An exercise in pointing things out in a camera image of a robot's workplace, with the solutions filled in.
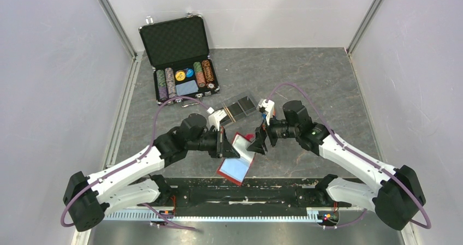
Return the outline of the clear box with black cards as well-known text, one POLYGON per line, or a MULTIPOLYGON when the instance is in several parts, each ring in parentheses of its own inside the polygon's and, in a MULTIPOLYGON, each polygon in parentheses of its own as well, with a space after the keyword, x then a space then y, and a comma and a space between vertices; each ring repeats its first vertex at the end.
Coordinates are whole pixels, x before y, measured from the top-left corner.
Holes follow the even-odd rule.
POLYGON ((244 91, 216 105, 217 110, 225 111, 225 118, 220 121, 222 126, 236 123, 254 114, 257 101, 251 91, 244 91))

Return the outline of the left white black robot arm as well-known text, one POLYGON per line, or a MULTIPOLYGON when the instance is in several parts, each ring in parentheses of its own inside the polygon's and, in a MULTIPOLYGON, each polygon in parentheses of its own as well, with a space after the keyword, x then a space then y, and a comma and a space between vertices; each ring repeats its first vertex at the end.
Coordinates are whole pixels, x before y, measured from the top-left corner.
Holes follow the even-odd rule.
POLYGON ((71 175, 63 203, 62 226, 87 231, 105 216, 138 204, 166 205, 171 190, 160 175, 139 181, 184 159, 189 151, 207 152, 211 158, 238 159, 239 152, 220 125, 206 126, 206 118, 194 113, 179 126, 158 136, 138 154, 109 169, 71 175))

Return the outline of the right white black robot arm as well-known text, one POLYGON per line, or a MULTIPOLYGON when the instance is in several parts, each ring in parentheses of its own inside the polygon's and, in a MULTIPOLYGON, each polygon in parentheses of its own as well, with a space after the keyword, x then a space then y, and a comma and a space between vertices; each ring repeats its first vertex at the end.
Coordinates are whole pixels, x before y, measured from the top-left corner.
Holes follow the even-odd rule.
POLYGON ((249 151, 266 154, 266 140, 274 147, 279 139, 295 139, 302 149, 341 166, 360 180, 357 183, 326 175, 316 185, 319 204, 345 202, 362 207, 398 231, 415 223, 413 217, 423 210, 426 200, 411 167, 396 168, 353 147, 327 125, 314 122, 299 100, 286 102, 282 109, 284 119, 277 119, 273 101, 262 99, 258 103, 263 121, 256 128, 249 151))

